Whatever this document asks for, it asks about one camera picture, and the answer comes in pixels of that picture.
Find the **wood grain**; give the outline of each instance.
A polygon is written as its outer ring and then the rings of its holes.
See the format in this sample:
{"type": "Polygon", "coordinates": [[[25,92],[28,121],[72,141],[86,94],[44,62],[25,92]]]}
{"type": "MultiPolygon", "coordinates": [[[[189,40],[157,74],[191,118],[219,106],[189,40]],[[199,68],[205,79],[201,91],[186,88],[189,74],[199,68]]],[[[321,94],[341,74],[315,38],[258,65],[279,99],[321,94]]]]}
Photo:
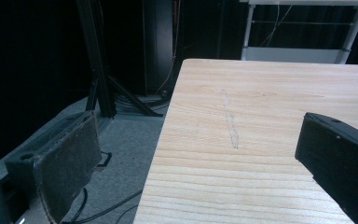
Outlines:
{"type": "Polygon", "coordinates": [[[184,61],[135,223],[351,223],[295,159],[308,111],[358,129],[358,65],[184,61]]]}

